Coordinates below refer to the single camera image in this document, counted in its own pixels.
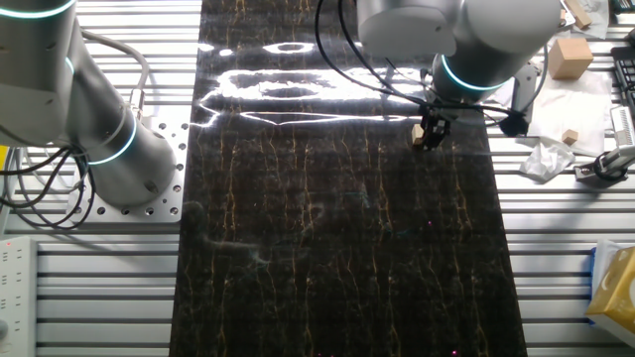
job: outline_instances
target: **black cable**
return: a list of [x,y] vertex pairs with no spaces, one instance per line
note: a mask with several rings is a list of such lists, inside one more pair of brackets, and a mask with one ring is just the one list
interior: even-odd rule
[[37,165],[31,166],[28,169],[15,170],[15,171],[0,171],[0,176],[15,176],[15,175],[30,174],[52,163],[53,160],[55,160],[57,157],[59,157],[61,154],[63,154],[66,151],[68,151],[68,148],[61,148],[56,153],[51,155],[48,159],[42,161],[41,163]]
[[319,0],[317,1],[317,8],[316,8],[316,21],[315,21],[315,26],[314,26],[314,30],[315,30],[315,35],[316,35],[316,43],[317,43],[317,49],[319,50],[319,53],[321,54],[322,58],[324,59],[324,61],[326,62],[326,64],[328,64],[328,66],[330,66],[331,69],[333,69],[334,71],[336,71],[339,75],[343,76],[344,78],[350,80],[351,82],[360,85],[364,88],[368,88],[371,90],[375,90],[384,94],[388,94],[388,95],[392,95],[393,92],[388,90],[388,89],[384,89],[384,88],[376,88],[372,85],[368,85],[366,83],[363,83],[351,76],[349,76],[348,74],[344,73],[341,69],[339,69],[339,67],[337,67],[337,65],[335,65],[335,63],[332,62],[332,60],[330,60],[330,58],[328,57],[328,55],[326,54],[326,51],[324,50],[324,46],[321,43],[321,36],[319,34],[319,15],[321,13],[321,7],[324,3],[324,0]]
[[[84,160],[82,163],[80,162],[79,158],[75,158],[75,162],[77,163],[77,168],[79,169],[79,174],[81,176],[83,176],[83,172],[85,172],[85,170],[88,169],[87,167],[87,162]],[[22,175],[18,175],[18,183],[20,185],[20,190],[22,191],[22,195],[24,196],[24,199],[27,202],[30,202],[30,198],[27,195],[26,191],[25,191],[25,185],[24,185],[24,180],[23,180],[23,176]],[[29,218],[27,218],[26,216],[20,216],[20,218],[22,218],[22,220],[24,220],[25,222],[29,223],[30,225],[34,226],[34,227],[51,227],[51,228],[59,228],[59,229],[66,229],[65,227],[60,227],[61,224],[67,222],[77,211],[77,208],[81,205],[81,201],[83,200],[83,191],[85,189],[85,185],[82,185],[79,188],[79,197],[77,198],[77,203],[75,204],[75,206],[72,208],[72,210],[70,211],[69,214],[67,214],[64,218],[62,218],[61,220],[57,221],[57,222],[51,222],[49,219],[47,219],[42,213],[40,213],[40,211],[38,211],[38,209],[36,208],[36,206],[31,206],[31,210],[33,210],[33,212],[40,217],[40,219],[42,219],[43,222],[45,223],[37,223],[34,222],[32,220],[30,220]]]
[[399,69],[398,69],[398,68],[397,68],[397,67],[396,67],[396,66],[392,63],[392,61],[391,61],[390,59],[385,58],[384,60],[386,60],[386,62],[388,63],[388,65],[390,65],[390,67],[391,67],[391,68],[393,68],[393,70],[395,70],[395,71],[397,72],[397,74],[399,74],[399,75],[403,76],[404,78],[406,78],[406,79],[408,79],[408,80],[410,80],[410,81],[413,81],[413,82],[415,82],[415,83],[417,83],[417,84],[420,84],[420,85],[422,85],[423,87],[427,87],[427,86],[424,84],[424,82],[423,82],[422,80],[416,80],[416,79],[414,79],[414,78],[410,78],[410,77],[409,77],[409,76],[407,76],[406,74],[402,73],[402,72],[401,72],[401,71],[400,71],[400,70],[399,70]]
[[405,94],[395,89],[395,87],[393,87],[391,83],[389,83],[387,80],[382,78],[382,76],[375,71],[372,65],[368,63],[368,61],[364,58],[361,52],[357,49],[357,46],[353,42],[353,39],[351,38],[350,33],[348,33],[348,28],[346,27],[346,21],[344,21],[344,1],[343,0],[337,0],[337,17],[339,18],[339,25],[341,27],[341,32],[344,34],[344,37],[346,38],[346,41],[348,42],[350,49],[353,50],[353,53],[357,56],[357,58],[362,63],[362,65],[365,66],[366,69],[368,69],[370,73],[379,80],[380,83],[384,84],[385,87],[391,89],[393,92],[399,94],[400,96],[406,96]]
[[44,186],[42,192],[36,198],[34,198],[32,201],[29,201],[29,202],[26,202],[26,203],[15,203],[15,202],[11,202],[10,199],[7,200],[7,199],[4,199],[4,198],[0,197],[0,203],[4,204],[6,206],[9,206],[11,208],[27,208],[27,207],[31,207],[33,205],[38,204],[38,202],[43,200],[44,197],[49,192],[49,188],[51,188],[51,185],[53,185],[53,181],[55,180],[56,176],[58,175],[58,173],[62,169],[62,165],[65,163],[66,159],[68,159],[69,156],[70,156],[70,150],[66,151],[66,154],[63,155],[62,159],[60,160],[60,163],[54,168],[53,172],[51,173],[51,177],[47,181],[47,184]]
[[[88,215],[90,214],[90,211],[92,209],[92,205],[95,199],[95,190],[94,190],[94,177],[92,175],[92,171],[90,170],[90,166],[88,165],[88,162],[86,159],[80,161],[79,157],[75,158],[75,162],[77,163],[77,167],[79,169],[79,173],[83,176],[85,172],[87,172],[88,174],[88,178],[90,180],[90,186],[91,186],[91,195],[90,195],[90,201],[88,202],[88,207],[86,208],[86,212],[84,213],[84,215],[82,216],[82,218],[74,223],[73,225],[69,226],[69,227],[61,227],[61,225],[65,222],[67,222],[71,217],[73,217],[77,211],[77,209],[79,208],[79,206],[81,205],[81,202],[83,200],[83,191],[85,190],[85,185],[82,186],[82,188],[79,190],[79,196],[77,198],[77,202],[75,204],[75,206],[72,208],[72,210],[61,220],[57,221],[57,222],[51,222],[49,219],[47,219],[40,211],[38,211],[38,209],[35,207],[35,205],[32,205],[30,208],[33,210],[33,212],[40,217],[40,219],[42,219],[43,222],[45,223],[38,223],[38,222],[34,222],[31,219],[27,218],[24,214],[22,214],[20,211],[16,210],[15,213],[26,223],[28,223],[29,225],[36,227],[36,228],[41,228],[41,227],[49,227],[49,228],[57,228],[57,229],[61,229],[61,230],[71,230],[74,228],[79,227],[81,224],[83,224],[85,222],[85,220],[87,219]],[[25,197],[25,200],[27,202],[33,202],[29,200],[28,195],[26,195],[25,192],[25,187],[24,187],[24,182],[22,180],[22,176],[18,176],[18,181],[20,184],[20,190],[22,191],[22,194]],[[5,181],[5,191],[8,191],[8,185]]]

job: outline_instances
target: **power strip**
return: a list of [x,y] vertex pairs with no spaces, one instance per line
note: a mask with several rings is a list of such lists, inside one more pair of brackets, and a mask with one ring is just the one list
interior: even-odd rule
[[0,241],[0,357],[36,355],[37,278],[36,242]]

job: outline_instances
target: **wire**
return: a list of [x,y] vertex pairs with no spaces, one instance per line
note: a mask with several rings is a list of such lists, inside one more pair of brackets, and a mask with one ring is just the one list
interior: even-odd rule
[[[17,159],[16,157],[16,166],[19,167],[20,162],[19,159]],[[31,219],[27,218],[22,212],[20,212],[19,210],[15,210],[15,213],[25,222],[27,222],[29,225],[36,227],[36,228],[40,228],[40,227],[49,227],[49,228],[57,228],[57,229],[62,229],[62,230],[71,230],[74,228],[79,227],[81,224],[83,224],[85,222],[85,220],[87,219],[91,209],[92,209],[92,205],[95,199],[95,190],[94,190],[94,177],[92,174],[92,171],[90,170],[90,166],[88,165],[88,162],[86,159],[80,160],[79,157],[75,157],[75,162],[77,163],[77,167],[79,168],[80,172],[82,173],[82,176],[85,177],[86,175],[88,175],[89,181],[90,181],[90,186],[91,186],[91,194],[90,194],[90,200],[88,201],[88,207],[86,208],[86,211],[84,213],[84,215],[82,216],[82,218],[77,221],[76,223],[72,224],[69,227],[62,227],[61,225],[65,222],[67,222],[69,219],[71,219],[76,213],[77,213],[77,209],[79,208],[79,206],[81,205],[81,202],[83,200],[83,194],[84,194],[84,189],[85,189],[85,185],[82,185],[82,189],[79,191],[79,196],[77,198],[77,202],[75,204],[75,206],[72,208],[72,210],[61,220],[57,221],[57,222],[52,222],[49,219],[47,219],[38,209],[37,207],[34,205],[31,205],[30,208],[33,210],[33,212],[44,222],[44,223],[38,223],[38,222],[34,222]],[[20,190],[22,191],[22,194],[25,198],[25,200],[29,203],[29,202],[33,202],[30,201],[29,196],[26,194],[26,190],[25,190],[25,185],[24,185],[24,181],[21,175],[18,176],[18,182],[20,184]],[[5,181],[5,192],[7,192],[9,190],[8,188],[8,184]],[[8,200],[15,205],[15,202],[11,201],[11,199],[9,197],[7,197]]]
[[[77,167],[81,170],[81,167],[79,165],[79,159],[75,159],[75,162],[77,163]],[[20,190],[22,191],[22,195],[24,196],[25,201],[30,202],[31,200],[30,200],[29,196],[27,195],[22,175],[18,175],[18,183],[20,185]],[[77,208],[81,204],[81,200],[82,199],[83,199],[83,189],[80,189],[79,190],[79,197],[77,199],[77,203],[72,208],[70,213],[67,214],[63,219],[61,219],[61,220],[59,220],[58,222],[55,222],[55,223],[51,222],[42,213],[40,213],[40,211],[38,211],[38,209],[36,208],[35,205],[30,207],[31,210],[33,210],[33,212],[38,217],[40,217],[40,219],[42,219],[45,223],[34,222],[34,221],[30,220],[29,218],[27,218],[26,216],[21,216],[20,218],[22,218],[25,222],[27,222],[27,223],[31,224],[32,226],[35,226],[35,227],[59,227],[62,223],[65,223],[66,221],[68,221],[75,214]]]
[[101,35],[93,34],[84,29],[81,29],[81,35],[87,40],[97,41],[102,45],[111,47],[115,50],[119,50],[124,54],[128,54],[135,60],[137,60],[137,62],[141,65],[141,77],[139,78],[139,82],[137,83],[135,89],[143,89],[143,87],[146,85],[146,81],[148,80],[148,76],[150,75],[150,65],[148,64],[146,58],[140,52],[124,43],[108,39],[107,37],[103,37]]
[[66,159],[68,159],[69,156],[70,156],[70,150],[67,150],[66,153],[63,155],[62,159],[60,160],[60,162],[58,163],[58,165],[56,166],[56,168],[51,173],[51,177],[47,181],[47,184],[45,184],[42,192],[35,199],[33,199],[32,201],[28,201],[26,203],[15,203],[15,202],[11,202],[10,200],[7,200],[7,199],[4,199],[4,198],[0,197],[0,203],[2,203],[4,205],[7,205],[7,206],[9,206],[11,208],[28,208],[28,207],[31,207],[33,205],[36,205],[38,202],[43,200],[44,197],[47,195],[47,193],[49,192],[49,189],[51,188],[51,185],[53,184],[53,181],[55,180],[56,176],[58,175],[58,173],[62,169],[62,166],[64,165],[64,163],[66,162]]
[[[44,149],[45,154],[47,154],[47,156],[49,156],[49,153],[47,152],[47,149]],[[30,167],[33,166],[33,161],[31,160],[31,156],[29,155],[29,152],[26,151],[25,152],[25,159],[27,159],[27,164],[29,164]],[[81,155],[73,155],[74,158],[80,158]],[[38,174],[38,172],[33,171],[32,172],[33,176],[36,178],[36,180],[41,183],[41,184],[47,184],[47,182]],[[81,186],[81,183],[84,181],[84,179],[86,178],[86,173],[83,174],[83,176],[81,176],[81,178],[73,185],[69,185],[68,183],[66,183],[59,175],[57,176],[58,182],[60,182],[61,184],[63,184],[66,189],[58,189],[58,188],[51,188],[50,192],[52,193],[59,193],[59,194],[69,194],[73,191],[75,191],[76,189],[78,189]]]
[[424,85],[424,83],[421,80],[416,80],[416,79],[410,78],[406,74],[402,73],[399,69],[397,69],[397,67],[389,59],[385,58],[385,60],[388,63],[388,65],[390,65],[395,70],[395,72],[397,72],[397,74],[399,74],[399,75],[403,76],[404,78],[406,78],[406,79],[408,79],[410,81],[413,81],[413,82],[415,82],[417,84],[421,84],[423,86],[426,86],[426,85]]
[[30,173],[34,172],[35,170],[41,169],[41,168],[45,167],[46,165],[52,163],[53,160],[55,160],[57,157],[59,157],[64,152],[68,152],[68,151],[69,151],[68,148],[61,148],[56,153],[54,153],[51,157],[49,157],[48,159],[42,161],[41,163],[39,163],[39,164],[37,164],[35,166],[29,167],[28,169],[23,169],[23,170],[0,171],[0,176],[15,176],[15,175],[30,174]]
[[545,80],[547,80],[547,68],[549,68],[549,49],[547,48],[547,45],[543,47],[543,51],[545,52],[545,60],[543,61],[543,73],[540,77],[540,84],[538,84],[538,88],[534,92],[534,95],[532,95],[532,98],[529,100],[529,102],[525,104],[523,109],[521,109],[521,112],[523,113],[527,112],[529,107],[534,104],[534,101],[536,100],[536,98],[538,98],[538,94],[540,94],[541,90],[543,90]]

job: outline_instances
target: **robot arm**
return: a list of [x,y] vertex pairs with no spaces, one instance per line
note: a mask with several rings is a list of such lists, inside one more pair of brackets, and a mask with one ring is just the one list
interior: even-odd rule
[[175,155],[89,55],[75,2],[0,5],[0,145],[83,148],[97,194],[135,206],[170,184]]
[[[531,57],[560,24],[561,4],[554,0],[358,0],[358,32],[364,49],[389,59],[437,54],[432,67],[438,103],[474,104],[516,77],[512,104],[523,118],[510,118],[501,129],[526,134],[536,73]],[[443,110],[422,124],[432,148],[460,110]]]

